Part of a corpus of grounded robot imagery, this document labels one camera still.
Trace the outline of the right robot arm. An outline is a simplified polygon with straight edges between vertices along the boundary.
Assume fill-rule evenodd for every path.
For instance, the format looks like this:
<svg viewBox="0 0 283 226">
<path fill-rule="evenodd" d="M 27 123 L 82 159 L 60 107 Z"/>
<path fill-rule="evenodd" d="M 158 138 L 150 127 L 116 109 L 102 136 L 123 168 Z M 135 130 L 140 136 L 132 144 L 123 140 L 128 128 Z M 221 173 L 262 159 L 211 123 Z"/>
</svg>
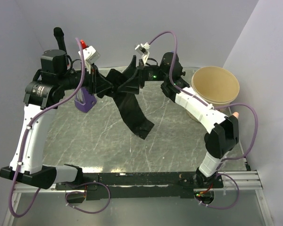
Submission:
<svg viewBox="0 0 283 226">
<path fill-rule="evenodd" d="M 239 141 L 238 119 L 218 111 L 196 93 L 183 79 L 185 72 L 175 53 L 165 53 L 161 62 L 154 65 L 133 56 L 121 75 L 125 81 L 117 88 L 120 94 L 135 96 L 145 82 L 160 81 L 163 94 L 183 107 L 206 129 L 204 142 L 207 152 L 196 170 L 195 179 L 204 188 L 212 184 L 227 154 Z"/>
</svg>

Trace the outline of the black trash bag roll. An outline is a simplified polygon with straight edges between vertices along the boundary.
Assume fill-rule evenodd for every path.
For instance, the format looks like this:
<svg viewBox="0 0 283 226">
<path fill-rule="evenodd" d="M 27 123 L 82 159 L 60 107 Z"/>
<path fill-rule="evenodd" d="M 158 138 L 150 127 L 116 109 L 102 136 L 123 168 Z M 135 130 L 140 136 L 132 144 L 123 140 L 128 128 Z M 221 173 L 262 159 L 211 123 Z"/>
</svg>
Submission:
<svg viewBox="0 0 283 226">
<path fill-rule="evenodd" d="M 154 127 L 154 123 L 145 117 L 134 94 L 117 91 L 117 88 L 126 81 L 126 77 L 120 71 L 111 69 L 106 79 L 113 84 L 113 88 L 108 90 L 105 95 L 114 100 L 121 118 L 129 130 L 145 140 Z"/>
</svg>

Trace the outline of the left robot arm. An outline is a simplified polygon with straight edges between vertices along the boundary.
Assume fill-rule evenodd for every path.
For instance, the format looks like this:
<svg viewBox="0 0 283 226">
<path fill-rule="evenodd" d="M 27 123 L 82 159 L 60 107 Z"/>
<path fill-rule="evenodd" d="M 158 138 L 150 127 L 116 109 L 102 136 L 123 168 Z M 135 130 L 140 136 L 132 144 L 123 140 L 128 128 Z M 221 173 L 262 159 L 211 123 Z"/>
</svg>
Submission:
<svg viewBox="0 0 283 226">
<path fill-rule="evenodd" d="M 100 57 L 93 46 L 78 52 L 81 70 L 73 69 L 73 61 L 64 49 L 47 50 L 41 56 L 41 68 L 25 88 L 24 120 L 16 152 L 10 164 L 0 169 L 0 177 L 13 183 L 20 182 L 48 189 L 53 184 L 65 183 L 72 189 L 82 187 L 82 168 L 74 165 L 47 166 L 43 164 L 43 150 L 51 122 L 66 90 L 85 88 L 90 94 L 103 90 L 95 61 Z"/>
</svg>

